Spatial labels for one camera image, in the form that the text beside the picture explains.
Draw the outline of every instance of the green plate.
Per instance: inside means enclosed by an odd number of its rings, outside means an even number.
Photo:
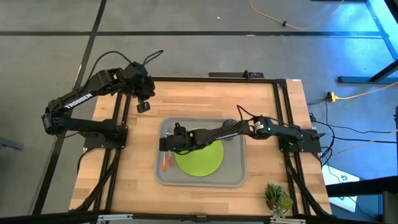
[[[212,174],[219,168],[223,158],[224,148],[221,140],[184,156],[175,154],[175,160],[181,170],[194,177],[204,177]]]

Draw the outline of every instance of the cable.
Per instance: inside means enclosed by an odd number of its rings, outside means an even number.
[[[88,78],[87,78],[85,84],[79,88],[78,92],[81,92],[82,89],[84,89],[84,88],[87,86],[88,81],[90,80],[91,76],[93,76],[94,69],[95,69],[95,67],[97,66],[97,63],[101,60],[101,58],[103,58],[105,55],[111,54],[111,53],[118,54],[118,55],[122,56],[122,57],[123,57],[126,61],[128,61],[129,63],[132,63],[132,62],[130,61],[130,59],[128,59],[124,54],[122,54],[121,52],[118,52],[117,50],[110,50],[110,51],[108,51],[108,52],[105,52],[105,53],[101,54],[101,55],[97,58],[97,60],[94,62],[93,68],[91,69],[91,72],[90,72],[90,74],[88,75]]]
[[[307,103],[307,106],[315,105],[315,104],[317,104],[317,103],[322,102],[322,101],[325,100],[325,99],[326,99],[326,98],[314,100],[314,101],[312,101],[312,102],[310,102],[310,103]]]
[[[317,120],[317,119],[315,119],[313,113],[310,112],[309,114],[310,114],[310,119],[311,119],[311,121],[316,121],[316,120]],[[352,130],[352,131],[355,131],[355,132],[361,133],[361,134],[366,134],[366,133],[381,133],[381,134],[388,134],[388,133],[390,133],[390,131],[358,131],[358,130],[355,130],[355,129],[349,128],[349,127],[336,126],[336,125],[332,125],[332,124],[328,124],[328,125],[331,126],[331,127],[334,127],[334,128],[345,128],[345,129],[349,129],[349,130]]]
[[[340,178],[338,178],[338,176],[336,176],[335,174],[332,174],[331,172],[330,172],[330,166],[329,166],[329,163],[327,163],[328,164],[328,170],[329,170],[329,174],[331,174],[331,175],[334,175],[336,178],[337,178],[337,180],[338,180],[338,182],[339,182],[339,184],[341,184],[341,182],[340,182]],[[359,207],[359,205],[356,203],[356,201],[354,200],[354,199],[352,199],[351,197],[348,197],[349,199],[351,199],[354,203],[355,203],[355,205],[358,207],[358,210],[362,213],[362,214],[364,214],[364,215],[367,215],[371,220],[374,220],[374,218],[372,217],[372,216],[370,216],[369,214],[367,214],[367,213],[364,213],[362,210],[361,210],[361,208]]]
[[[142,63],[142,65],[146,65],[148,64],[151,60],[159,57],[162,53],[164,52],[164,50],[158,50],[153,54],[148,55],[145,59],[144,62]]]
[[[358,131],[358,130],[355,130],[355,129],[349,128],[349,127],[336,126],[336,125],[331,125],[331,124],[329,124],[329,125],[332,126],[332,127],[334,127],[334,128],[345,128],[345,129],[349,129],[349,130],[352,130],[352,131],[355,131],[355,132],[361,133],[361,134],[366,134],[366,133],[381,133],[381,134],[388,134],[388,133],[390,133],[390,131]]]
[[[319,124],[323,124],[323,125],[327,126],[327,127],[330,129],[331,133],[332,133],[332,139],[331,139],[330,145],[329,145],[328,149],[320,156],[320,159],[321,159],[321,158],[323,158],[323,157],[328,153],[328,151],[329,151],[329,150],[331,149],[331,147],[334,145],[334,143],[335,143],[335,131],[334,131],[333,128],[331,128],[328,124],[325,124],[325,123],[323,123],[323,122],[316,121],[316,120],[312,120],[312,122],[319,123]]]
[[[240,117],[241,117],[241,121],[243,120],[243,116],[242,116],[241,110],[243,110],[243,111],[244,111],[245,113],[247,113],[248,115],[250,115],[250,116],[252,116],[252,117],[255,117],[255,115],[249,113],[249,112],[248,112],[247,110],[245,110],[242,106],[236,105],[236,107],[237,107],[238,112],[239,112],[239,115],[240,115]]]
[[[328,121],[329,107],[328,107],[328,101],[326,99],[325,99],[325,105],[326,105],[326,124],[329,125]]]
[[[396,85],[396,84],[398,84],[398,82],[392,83],[392,84],[390,84],[388,86],[385,86],[383,88],[378,88],[377,90],[367,91],[365,93],[361,93],[361,94],[353,95],[353,96],[349,96],[349,97],[338,97],[338,96],[335,95],[335,99],[336,100],[349,100],[349,99],[356,98],[356,97],[359,97],[359,96],[367,95],[369,93],[374,93],[375,91],[385,90],[386,88],[392,87],[393,85]]]
[[[89,149],[87,149],[87,150],[79,157],[79,160],[78,160],[78,162],[77,162],[77,174],[79,174],[81,159],[85,156],[85,154],[91,152],[93,149],[94,149],[94,148],[89,148]]]
[[[322,20],[320,20],[320,21],[318,21],[318,22],[316,22],[316,23],[314,23],[314,24],[312,24],[312,25],[310,25],[308,27],[296,27],[296,26],[288,24],[287,21],[280,21],[280,20],[278,20],[278,19],[276,19],[276,18],[274,18],[274,17],[272,17],[270,15],[267,15],[267,14],[265,14],[263,12],[260,12],[253,6],[252,0],[250,0],[250,6],[256,13],[258,13],[258,14],[260,14],[262,16],[265,16],[265,17],[267,17],[269,19],[272,19],[273,21],[276,21],[276,22],[282,24],[282,26],[288,26],[288,27],[291,27],[293,29],[306,30],[306,29],[311,29],[313,27],[319,26],[320,24],[325,22],[339,8],[339,6],[342,5],[343,2],[344,2],[344,0],[341,0],[340,3],[334,8],[334,10],[332,10],[327,16],[325,16]]]
[[[327,164],[331,158],[331,156],[333,155],[333,150],[331,149],[331,147],[328,148],[328,151],[330,151],[330,155],[329,157],[326,159],[326,161],[322,164],[322,167]]]
[[[372,140],[367,140],[367,139],[345,139],[345,138],[339,138],[339,137],[335,137],[335,139],[340,139],[340,140],[344,140],[344,141],[372,141]],[[374,141],[374,142],[378,142],[378,143],[393,143],[393,144],[397,144],[398,142],[394,142],[394,141]]]
[[[80,134],[80,131],[78,131],[78,132],[76,132],[76,133],[73,133],[73,134],[70,134],[70,135],[68,135],[68,136],[64,136],[64,137],[59,136],[59,134],[57,134],[56,137],[65,139],[65,138],[69,138],[69,137],[75,136],[75,135],[77,135],[77,134]]]
[[[375,140],[371,140],[371,141],[368,141],[368,142],[366,142],[366,143],[364,143],[364,144],[358,144],[358,145],[356,145],[356,146],[349,147],[349,148],[347,148],[347,149],[341,150],[340,152],[337,152],[335,155],[340,154],[340,153],[342,153],[342,152],[346,152],[346,151],[352,150],[352,149],[356,149],[357,147],[365,146],[365,145],[367,145],[367,144],[376,142],[377,140],[380,140],[380,139],[384,139],[384,138],[386,138],[386,137],[388,137],[388,136],[390,136],[391,134],[394,134],[394,133],[396,133],[396,132],[398,132],[398,129],[396,129],[395,131],[390,132],[390,133],[388,133],[388,134],[386,134],[386,135],[383,135],[383,136],[381,136],[381,137],[379,137],[379,138],[377,138],[377,139],[375,139]]]

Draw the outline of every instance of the yellow cord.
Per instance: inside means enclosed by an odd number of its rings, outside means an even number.
[[[353,95],[353,96],[349,96],[349,97],[338,97],[338,96],[335,95],[335,99],[336,100],[349,100],[349,99],[356,98],[356,97],[359,97],[359,96],[363,96],[363,95],[366,95],[366,94],[369,94],[369,93],[374,93],[375,91],[385,90],[386,88],[392,87],[393,85],[396,85],[396,84],[398,84],[398,82],[395,82],[395,83],[390,84],[388,86],[385,86],[383,88],[379,88],[377,90],[372,90],[372,91],[368,91],[366,93],[361,93],[361,94]]]
[[[308,27],[295,27],[295,26],[292,26],[292,25],[290,25],[290,24],[288,24],[288,23],[286,23],[286,26],[291,27],[291,28],[294,28],[294,29],[300,29],[300,30],[311,29],[312,27],[319,26],[322,22],[325,22],[325,21],[337,10],[337,8],[338,8],[343,2],[344,2],[344,0],[341,0],[341,2],[334,8],[334,10],[332,10],[332,11],[329,13],[329,15],[325,16],[325,18],[323,18],[321,21],[319,21],[319,22],[317,22],[317,23],[315,23],[315,24],[312,24],[312,25],[310,25],[310,26],[308,26]],[[263,12],[258,11],[258,10],[253,6],[252,0],[250,0],[250,6],[251,6],[251,8],[252,8],[256,13],[258,13],[258,14],[260,14],[260,15],[262,15],[262,16],[265,16],[265,17],[267,17],[267,18],[269,18],[269,19],[272,19],[273,21],[276,21],[276,22],[278,22],[278,23],[280,23],[280,24],[283,24],[283,23],[284,23],[283,21],[280,21],[280,20],[278,20],[278,19],[276,19],[276,18],[274,18],[274,17],[272,17],[272,16],[270,16],[270,15],[267,15],[267,14],[265,14],[265,13],[263,13]]]
[[[349,150],[352,150],[352,149],[356,149],[357,147],[365,146],[365,145],[370,144],[370,143],[372,143],[372,142],[375,142],[375,141],[384,139],[384,138],[390,136],[391,134],[394,134],[394,133],[397,133],[397,132],[398,132],[398,129],[396,129],[395,131],[390,132],[390,133],[388,133],[388,134],[386,134],[386,135],[383,135],[383,136],[381,136],[381,137],[379,137],[379,138],[377,138],[377,139],[375,139],[375,140],[368,141],[368,142],[365,142],[365,143],[363,143],[363,144],[358,144],[358,145],[356,145],[356,146],[349,147],[348,149],[341,150],[340,152],[334,153],[333,156],[335,156],[335,155],[337,155],[337,154],[340,154],[340,153],[343,153],[343,152],[346,152],[346,151],[349,151]]]

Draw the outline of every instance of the yellow plug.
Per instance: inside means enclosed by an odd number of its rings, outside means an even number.
[[[328,96],[326,98],[332,103],[339,99],[338,96],[336,96],[333,92],[328,92]]]

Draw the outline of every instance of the succulent plant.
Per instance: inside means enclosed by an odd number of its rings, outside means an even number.
[[[284,217],[283,213],[292,208],[293,200],[286,194],[285,189],[279,185],[268,184],[264,196],[274,217]]]

